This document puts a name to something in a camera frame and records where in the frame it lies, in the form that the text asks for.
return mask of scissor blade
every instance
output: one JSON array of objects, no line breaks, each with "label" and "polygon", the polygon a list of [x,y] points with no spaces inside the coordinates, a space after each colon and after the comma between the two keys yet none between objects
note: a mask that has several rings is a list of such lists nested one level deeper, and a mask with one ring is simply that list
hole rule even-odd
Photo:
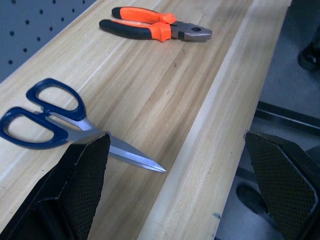
[{"label": "scissor blade", "polygon": [[149,169],[156,172],[165,172],[166,170],[158,163],[150,159],[143,152],[139,151],[129,143],[111,136],[111,145],[109,155],[115,159],[124,161],[126,163]]}]

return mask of pliers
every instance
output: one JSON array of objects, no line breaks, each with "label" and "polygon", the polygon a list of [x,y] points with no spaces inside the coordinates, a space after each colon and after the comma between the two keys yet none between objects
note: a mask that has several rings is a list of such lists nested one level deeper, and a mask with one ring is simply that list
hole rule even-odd
[{"label": "pliers", "polygon": [[149,9],[124,6],[112,9],[116,19],[142,22],[141,25],[117,20],[103,19],[99,26],[104,31],[129,39],[156,39],[164,42],[168,39],[180,39],[190,42],[205,42],[211,39],[210,29],[177,21],[173,13],[158,13]]}]

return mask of wooden workbench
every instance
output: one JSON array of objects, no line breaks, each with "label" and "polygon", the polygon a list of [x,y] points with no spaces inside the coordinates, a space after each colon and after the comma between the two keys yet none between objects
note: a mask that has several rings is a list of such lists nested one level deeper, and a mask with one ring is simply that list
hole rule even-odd
[{"label": "wooden workbench", "polygon": [[[74,88],[88,119],[166,173],[108,159],[89,239],[211,240],[244,147],[290,0],[98,0],[0,84],[0,116],[39,110],[26,91],[45,78]],[[206,43],[125,39],[99,29],[111,9],[174,13],[213,30]],[[72,108],[69,95],[41,97]],[[19,119],[13,134],[50,133]],[[0,231],[68,144],[29,150],[0,139]]]}]

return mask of black textured pad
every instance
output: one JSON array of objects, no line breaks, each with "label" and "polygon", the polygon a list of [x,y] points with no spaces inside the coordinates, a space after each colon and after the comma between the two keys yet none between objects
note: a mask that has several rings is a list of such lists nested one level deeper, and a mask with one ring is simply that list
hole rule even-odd
[{"label": "black textured pad", "polygon": [[86,240],[101,197],[109,147],[106,132],[70,145],[34,186],[0,240]]},{"label": "black textured pad", "polygon": [[267,134],[245,136],[268,210],[286,240],[310,239],[319,228],[319,167],[295,143]]}]

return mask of scissors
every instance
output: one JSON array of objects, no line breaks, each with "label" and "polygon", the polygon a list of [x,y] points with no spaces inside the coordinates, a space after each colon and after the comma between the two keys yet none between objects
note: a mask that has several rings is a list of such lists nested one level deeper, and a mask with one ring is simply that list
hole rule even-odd
[{"label": "scissors", "polygon": [[[78,102],[76,109],[66,110],[39,99],[39,93],[50,87],[62,89],[73,95]],[[53,78],[46,78],[30,88],[26,93],[26,98],[32,103],[40,106],[43,112],[30,112],[22,107],[16,106],[9,109],[5,113],[5,115],[0,119],[0,137],[13,144],[28,149],[43,150],[55,148],[67,142],[75,142],[85,137],[102,132],[87,119],[86,107],[80,95],[74,89],[60,81],[57,81]],[[53,137],[46,142],[27,142],[10,135],[8,131],[10,123],[20,116],[25,116],[42,127],[52,131]],[[55,116],[61,120],[76,125],[81,129],[81,131],[65,126],[51,119],[49,116]],[[152,171],[166,171],[154,160],[129,143],[116,138],[115,136],[111,136],[111,134],[109,135],[111,137],[109,154],[112,157]]]}]

